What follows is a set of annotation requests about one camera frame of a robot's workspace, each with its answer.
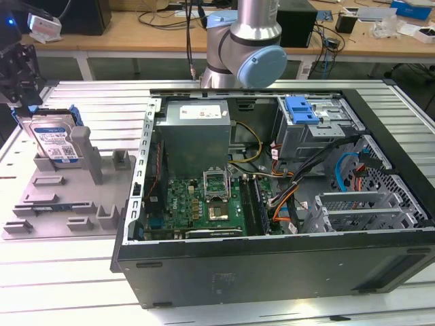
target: table leg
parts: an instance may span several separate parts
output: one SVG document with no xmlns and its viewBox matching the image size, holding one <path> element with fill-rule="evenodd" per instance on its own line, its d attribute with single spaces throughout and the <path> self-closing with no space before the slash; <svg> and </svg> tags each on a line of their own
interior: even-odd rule
<svg viewBox="0 0 435 326">
<path fill-rule="evenodd" d="M 376 72 L 378 71 L 380 63 L 374 63 L 372 64 L 372 67 L 370 68 L 370 71 L 368 72 L 367 76 L 373 77 L 376 75 Z"/>
<path fill-rule="evenodd" d="M 131 62 L 133 64 L 133 72 L 135 75 L 139 75 L 141 73 L 141 67 L 139 66 L 139 59 L 133 58 L 131 59 Z"/>
<path fill-rule="evenodd" d="M 88 54 L 86 52 L 79 52 L 75 55 L 75 59 L 79 65 L 83 80 L 95 80 L 94 72 L 88 62 Z"/>
<path fill-rule="evenodd" d="M 299 64 L 299 69 L 298 69 L 298 74 L 296 75 L 296 79 L 308 79 L 312 65 L 313 65 L 313 59 L 311 58 L 302 59 Z"/>
</svg>

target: motherboard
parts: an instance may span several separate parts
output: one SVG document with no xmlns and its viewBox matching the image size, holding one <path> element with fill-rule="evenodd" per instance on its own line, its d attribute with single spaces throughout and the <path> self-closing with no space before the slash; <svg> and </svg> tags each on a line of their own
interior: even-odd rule
<svg viewBox="0 0 435 326">
<path fill-rule="evenodd" d="M 211 197 L 224 193 L 227 197 Z M 265 178 L 230 177 L 170 179 L 162 215 L 150 214 L 149 240 L 264 235 L 268 232 L 267 200 L 273 195 Z"/>
</svg>

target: blue hard drive label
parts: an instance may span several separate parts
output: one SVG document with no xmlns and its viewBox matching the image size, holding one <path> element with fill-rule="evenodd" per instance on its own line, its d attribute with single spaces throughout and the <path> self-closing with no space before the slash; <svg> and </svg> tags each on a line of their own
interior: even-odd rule
<svg viewBox="0 0 435 326">
<path fill-rule="evenodd" d="M 37 127 L 33 129 L 38 143 L 47 156 L 57 163 L 74 163 L 78 155 L 74 146 L 66 140 L 67 131 L 63 127 Z"/>
</svg>

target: floor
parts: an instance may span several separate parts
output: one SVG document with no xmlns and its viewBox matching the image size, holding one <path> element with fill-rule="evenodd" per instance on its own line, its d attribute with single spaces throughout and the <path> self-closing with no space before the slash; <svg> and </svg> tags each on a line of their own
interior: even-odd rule
<svg viewBox="0 0 435 326">
<path fill-rule="evenodd" d="M 92 58 L 90 64 L 95 72 L 95 77 L 104 79 L 189 79 L 190 72 L 185 60 L 182 59 L 140 59 L 140 76 L 134 76 L 131 59 L 121 58 Z M 195 60 L 198 72 L 204 71 L 205 60 Z M 299 62 L 289 62 L 282 79 L 294 79 Z M 74 59 L 70 58 L 40 58 L 39 65 L 43 76 L 47 79 L 81 80 L 80 71 Z M 374 78 L 382 79 L 384 72 L 391 69 L 393 64 L 380 65 Z M 338 62 L 332 70 L 330 79 L 368 79 L 371 64 Z M 311 76 L 320 79 L 321 73 Z M 393 74 L 394 81 L 422 108 L 435 93 L 435 83 L 426 85 L 427 76 L 421 71 L 414 71 L 404 65 Z M 428 114 L 435 118 L 435 101 L 428 108 Z"/>
</svg>

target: white box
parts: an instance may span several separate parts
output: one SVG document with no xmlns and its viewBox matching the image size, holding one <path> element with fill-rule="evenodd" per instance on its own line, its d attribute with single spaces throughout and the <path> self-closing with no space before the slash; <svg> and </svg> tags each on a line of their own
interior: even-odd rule
<svg viewBox="0 0 435 326">
<path fill-rule="evenodd" d="M 435 43 L 435 27 L 422 27 L 414 34 L 414 38 L 426 44 Z"/>
</svg>

